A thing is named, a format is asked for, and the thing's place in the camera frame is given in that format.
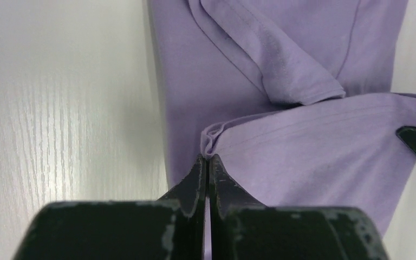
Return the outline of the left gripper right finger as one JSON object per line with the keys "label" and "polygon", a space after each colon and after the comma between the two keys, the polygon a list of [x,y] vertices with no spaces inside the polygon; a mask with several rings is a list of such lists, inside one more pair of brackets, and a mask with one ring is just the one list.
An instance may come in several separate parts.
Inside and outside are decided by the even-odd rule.
{"label": "left gripper right finger", "polygon": [[209,160],[213,259],[387,259],[371,219],[355,207],[268,207],[220,157]]}

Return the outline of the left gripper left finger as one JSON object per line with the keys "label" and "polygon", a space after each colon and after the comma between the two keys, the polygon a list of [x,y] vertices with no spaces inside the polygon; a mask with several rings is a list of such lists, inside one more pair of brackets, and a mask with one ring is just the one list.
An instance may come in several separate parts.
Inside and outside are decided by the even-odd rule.
{"label": "left gripper left finger", "polygon": [[157,200],[58,201],[32,220],[15,259],[203,259],[206,160]]}

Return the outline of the purple t shirt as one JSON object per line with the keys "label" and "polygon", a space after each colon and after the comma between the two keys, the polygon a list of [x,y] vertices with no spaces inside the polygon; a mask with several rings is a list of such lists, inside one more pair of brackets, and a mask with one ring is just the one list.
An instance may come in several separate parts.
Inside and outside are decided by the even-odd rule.
{"label": "purple t shirt", "polygon": [[268,206],[354,206],[416,259],[416,86],[393,82],[409,1],[150,1],[169,188],[198,154]]}

